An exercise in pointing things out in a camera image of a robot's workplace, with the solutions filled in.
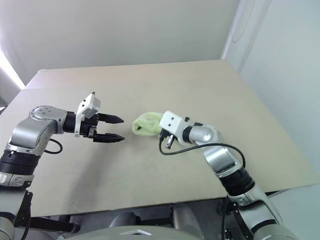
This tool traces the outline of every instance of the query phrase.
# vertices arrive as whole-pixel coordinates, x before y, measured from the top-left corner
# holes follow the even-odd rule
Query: black cable
[[[27,234],[29,232],[29,228],[30,228],[30,225],[31,225],[31,211],[29,210],[29,213],[27,215],[27,220],[26,220],[26,224],[25,224],[25,229],[24,229],[24,232],[23,232],[23,235],[21,237],[21,240],[25,240],[26,237],[27,237]]]
[[[222,211],[222,219],[221,219],[221,240],[225,240],[225,217],[228,209],[229,198],[225,197],[223,211]]]
[[[59,151],[48,151],[48,150],[44,150],[44,152],[47,153],[47,154],[59,154],[59,153],[61,153],[61,152],[62,152],[62,149],[63,149],[61,143],[58,142],[57,140],[52,139],[52,138],[50,138],[50,141],[58,144],[59,147],[60,147],[60,150],[59,150]]]
[[[222,146],[222,147],[231,148],[231,149],[236,150],[236,151],[241,155],[242,165],[243,165],[244,168],[246,168],[246,158],[245,158],[245,155],[242,153],[242,151],[240,151],[240,149],[238,149],[238,148],[235,147],[235,146],[229,145],[229,144],[225,144],[225,143],[207,143],[207,144],[198,145],[198,146],[192,146],[192,147],[189,147],[189,148],[185,148],[185,149],[182,149],[182,150],[179,150],[179,151],[172,151],[172,152],[164,152],[164,151],[162,150],[161,144],[162,144],[162,141],[160,140],[160,141],[159,141],[159,151],[160,151],[160,153],[162,153],[163,155],[176,155],[176,154],[185,153],[185,152],[188,152],[188,151],[191,151],[191,150],[194,150],[194,149],[200,149],[200,148],[211,147],[211,146]]]

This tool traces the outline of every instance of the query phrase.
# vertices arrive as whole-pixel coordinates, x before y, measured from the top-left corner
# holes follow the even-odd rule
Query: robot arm
[[[182,145],[223,143],[215,127],[198,122],[192,124],[188,117],[182,119],[170,111],[165,112],[159,125],[167,133],[164,136],[169,136],[167,148],[175,139]],[[206,162],[227,191],[228,198],[236,206],[236,219],[247,239],[296,239],[282,226],[278,211],[250,177],[233,149],[213,145],[202,147],[202,151]]]
[[[97,133],[99,121],[124,122],[117,116],[97,113],[99,109],[100,100],[93,92],[80,103],[76,114],[53,106],[37,106],[16,126],[0,159],[0,240],[13,239],[14,227],[30,214],[32,193],[26,188],[53,134],[74,133],[100,143],[125,139],[117,134]]]

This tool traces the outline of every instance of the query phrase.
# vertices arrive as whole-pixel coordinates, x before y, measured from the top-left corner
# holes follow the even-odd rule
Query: green cloth
[[[156,136],[160,134],[162,128],[159,123],[162,116],[163,114],[159,112],[143,113],[132,123],[133,133],[141,136]]]

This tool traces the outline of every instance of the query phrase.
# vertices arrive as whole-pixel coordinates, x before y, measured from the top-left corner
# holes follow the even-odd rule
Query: beige table
[[[266,192],[319,183],[288,134],[222,60],[41,70],[0,115],[0,147],[31,108],[76,111],[92,91],[102,113],[125,121],[101,123],[99,132],[126,139],[105,144],[70,133],[53,136],[63,152],[44,153],[39,161],[30,188],[34,217],[225,196],[201,150],[164,156],[156,137],[132,133],[133,120],[150,111],[171,110],[216,126],[227,143],[244,152],[249,173]]]

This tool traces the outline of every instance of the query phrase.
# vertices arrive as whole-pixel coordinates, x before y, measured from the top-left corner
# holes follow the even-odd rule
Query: table surface
[[[95,143],[71,133],[54,135],[63,151],[44,153],[34,172],[29,188],[34,217],[224,197],[200,149],[164,156],[156,137],[132,133],[132,122],[145,112],[170,110],[215,126],[226,143],[244,152],[248,172],[265,192],[320,182],[289,135],[224,60],[41,70],[0,115],[0,147],[31,108],[51,105],[76,112],[93,91],[101,113],[124,119],[101,123],[98,132],[125,140]],[[54,143],[48,148],[54,150]]]

